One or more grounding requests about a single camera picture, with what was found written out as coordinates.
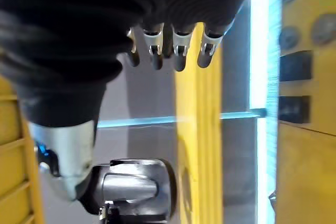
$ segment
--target yellow panel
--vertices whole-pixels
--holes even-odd
[[[336,223],[336,137],[279,124],[277,224]]]
[[[283,5],[283,27],[296,26],[301,33],[299,44],[286,55],[301,50],[313,50],[313,79],[309,81],[283,82],[280,95],[311,95],[311,123],[298,125],[320,132],[336,135],[336,41],[316,46],[311,40],[311,29],[317,18],[326,13],[336,13],[335,0],[294,0]]]
[[[221,57],[197,66],[203,33],[193,32],[187,65],[175,75],[178,171],[182,224],[223,223],[221,123]]]
[[[26,180],[22,148],[16,148],[0,155],[0,178],[0,197]]]
[[[0,102],[0,145],[22,137],[21,122],[15,101]]]
[[[0,77],[0,95],[3,94],[13,94],[13,89],[7,80]]]
[[[28,190],[22,190],[0,204],[1,224],[20,224],[30,214]]]

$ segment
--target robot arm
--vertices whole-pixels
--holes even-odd
[[[109,203],[122,216],[138,212],[146,216],[144,209],[151,209],[162,220],[170,215],[173,200],[163,198],[166,203],[161,205],[155,201],[161,188],[150,173],[143,179],[139,178],[144,176],[142,173],[132,172],[119,178],[114,170],[122,164],[92,167],[106,84],[122,70],[117,54],[135,53],[129,31],[137,24],[143,29],[155,69],[162,66],[163,24],[172,25],[175,69],[182,71],[194,25],[204,22],[198,65],[207,67],[242,2],[0,0],[0,44],[5,49],[0,56],[0,72],[17,92],[36,143],[39,165],[58,195],[67,200],[79,199],[93,214]],[[134,162],[127,163],[127,167],[141,168],[141,172],[146,167],[164,167],[162,173],[169,174],[164,164]],[[132,187],[141,183],[150,190],[143,192],[140,187]],[[124,184],[128,185],[121,190],[125,194],[115,194],[119,188],[116,185]],[[170,199],[174,198],[172,191],[167,193]]]

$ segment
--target yellow beam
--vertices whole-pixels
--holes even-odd
[[[28,178],[31,183],[30,187],[30,198],[32,203],[32,210],[34,213],[34,223],[35,224],[44,224],[44,209],[41,196],[41,187],[38,177],[38,166],[36,155],[34,152],[34,142],[30,138],[27,122],[22,117],[22,128],[23,136],[25,138],[25,154],[26,154],[26,164],[27,164],[27,173]]]
[[[178,171],[182,224],[223,223],[221,69],[218,48],[210,66],[197,66],[202,24],[193,32],[187,64],[175,75]]]

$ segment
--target wooden slat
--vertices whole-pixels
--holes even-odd
[[[25,190],[26,188],[28,188],[29,185],[30,185],[29,181],[25,181],[21,183],[20,185],[18,185],[17,187],[13,188],[12,190],[8,191],[4,196],[0,197],[0,205],[5,203],[7,199],[18,194],[22,190]]]
[[[29,215],[20,224],[31,224],[31,223],[33,223],[33,221],[34,221],[34,215]]]
[[[0,95],[0,101],[15,101],[17,96],[15,94],[2,94]]]
[[[14,148],[21,147],[21,146],[24,145],[24,143],[25,143],[25,139],[21,138],[21,139],[18,139],[16,141],[10,142],[8,144],[0,145],[0,154],[2,154],[4,152],[8,152],[9,150],[12,150]]]

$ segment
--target yellow pegboard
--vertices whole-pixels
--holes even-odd
[[[289,81],[280,84],[280,95],[311,96],[310,123],[297,125],[306,129],[336,135],[334,115],[336,103],[336,41],[324,46],[315,45],[311,39],[314,22],[327,13],[336,14],[335,0],[294,0],[283,4],[282,26],[295,26],[300,33],[297,46],[282,51],[282,55],[302,50],[312,50],[312,79],[306,81]]]

